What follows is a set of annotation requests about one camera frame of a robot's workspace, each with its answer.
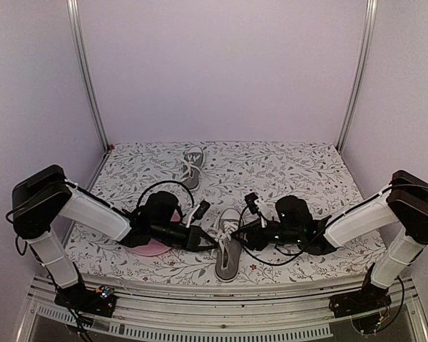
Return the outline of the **grey sneaker with red sole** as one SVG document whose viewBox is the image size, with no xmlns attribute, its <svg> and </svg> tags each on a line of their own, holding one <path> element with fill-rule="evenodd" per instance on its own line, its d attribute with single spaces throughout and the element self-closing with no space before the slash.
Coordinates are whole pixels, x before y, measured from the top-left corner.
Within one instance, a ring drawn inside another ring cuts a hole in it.
<svg viewBox="0 0 428 342">
<path fill-rule="evenodd" d="M 205 161 L 203 149 L 193 146 L 185 151 L 182 159 L 180 182 L 189 190 L 195 190 L 200 184 L 201 168 Z"/>
</svg>

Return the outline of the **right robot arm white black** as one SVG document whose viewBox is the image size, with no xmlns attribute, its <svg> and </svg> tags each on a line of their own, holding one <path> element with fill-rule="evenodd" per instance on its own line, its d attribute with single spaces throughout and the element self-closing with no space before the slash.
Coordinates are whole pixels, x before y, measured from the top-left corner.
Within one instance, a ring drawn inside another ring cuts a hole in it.
<svg viewBox="0 0 428 342">
<path fill-rule="evenodd" d="M 275 203 L 275 219 L 263 214 L 256 194 L 245 201 L 258 218 L 240 225 L 232 238 L 248 251 L 295 244 L 301 254 L 324 256 L 369 233 L 400 228 L 386 252 L 367 270 L 360 289 L 330 298 L 329 308 L 337 318 L 389 306 L 390 286 L 428 246 L 428 183 L 404 170 L 396 171 L 377 193 L 336 217 L 315 219 L 306 201 L 294 195 Z"/>
</svg>

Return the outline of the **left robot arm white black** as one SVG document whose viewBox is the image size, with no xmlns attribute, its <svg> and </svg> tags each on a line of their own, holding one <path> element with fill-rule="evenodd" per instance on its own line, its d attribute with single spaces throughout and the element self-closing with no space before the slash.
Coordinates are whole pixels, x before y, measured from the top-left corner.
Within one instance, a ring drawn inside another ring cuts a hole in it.
<svg viewBox="0 0 428 342">
<path fill-rule="evenodd" d="M 127 248 L 142 247 L 152 240 L 189 252 L 218 247 L 218 242 L 196 224 L 209 209 L 208 202 L 191 202 L 192 210 L 183 214 L 175 195 L 148 188 L 135 209 L 119 209 L 70 181 L 58 165 L 50 165 L 16 185 L 11 204 L 6 220 L 45 268 L 56 291 L 55 304 L 73 314 L 110 318 L 117 297 L 109 286 L 86 287 L 53 231 L 54 222 L 81 224 Z"/>
</svg>

